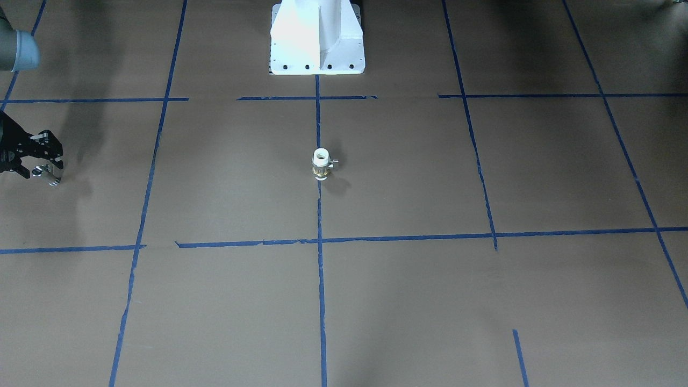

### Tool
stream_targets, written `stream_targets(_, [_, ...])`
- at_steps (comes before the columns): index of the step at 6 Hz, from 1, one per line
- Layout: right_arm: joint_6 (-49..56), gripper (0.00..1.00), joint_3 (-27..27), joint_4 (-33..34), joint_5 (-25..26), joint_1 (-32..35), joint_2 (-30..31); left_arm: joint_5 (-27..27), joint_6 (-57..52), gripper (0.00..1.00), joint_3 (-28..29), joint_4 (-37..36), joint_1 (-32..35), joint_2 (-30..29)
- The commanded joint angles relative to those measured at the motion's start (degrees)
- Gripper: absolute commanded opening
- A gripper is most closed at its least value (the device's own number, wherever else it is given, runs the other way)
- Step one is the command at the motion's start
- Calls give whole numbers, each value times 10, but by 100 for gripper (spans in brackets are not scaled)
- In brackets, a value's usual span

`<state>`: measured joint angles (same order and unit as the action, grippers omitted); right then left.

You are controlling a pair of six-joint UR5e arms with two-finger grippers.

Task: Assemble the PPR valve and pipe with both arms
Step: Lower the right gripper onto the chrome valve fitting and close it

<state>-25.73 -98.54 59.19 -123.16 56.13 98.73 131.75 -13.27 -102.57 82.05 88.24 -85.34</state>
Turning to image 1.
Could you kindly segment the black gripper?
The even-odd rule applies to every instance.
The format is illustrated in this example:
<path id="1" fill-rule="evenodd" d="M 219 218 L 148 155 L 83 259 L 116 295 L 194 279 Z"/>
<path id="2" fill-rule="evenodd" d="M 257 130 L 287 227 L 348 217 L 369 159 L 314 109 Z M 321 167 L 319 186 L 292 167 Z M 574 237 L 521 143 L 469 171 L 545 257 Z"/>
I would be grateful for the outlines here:
<path id="1" fill-rule="evenodd" d="M 31 178 L 30 171 L 22 165 L 22 157 L 32 156 L 51 162 L 64 170 L 63 147 L 55 134 L 44 130 L 30 135 L 7 113 L 1 112 L 1 173 L 11 172 Z"/>

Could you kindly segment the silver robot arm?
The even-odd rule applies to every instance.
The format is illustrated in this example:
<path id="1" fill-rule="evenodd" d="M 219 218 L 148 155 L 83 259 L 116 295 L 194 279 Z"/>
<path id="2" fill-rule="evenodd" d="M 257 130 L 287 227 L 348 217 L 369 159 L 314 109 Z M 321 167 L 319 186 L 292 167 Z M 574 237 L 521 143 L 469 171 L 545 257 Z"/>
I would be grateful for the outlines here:
<path id="1" fill-rule="evenodd" d="M 2 10 L 1 66 L 2 71 L 35 69 L 41 53 L 34 37 L 26 30 L 15 29 Z M 1 172 L 16 173 L 25 179 L 42 178 L 50 186 L 58 186 L 61 177 L 54 169 L 64 169 L 63 147 L 50 130 L 33 135 L 7 113 L 1 112 Z"/>

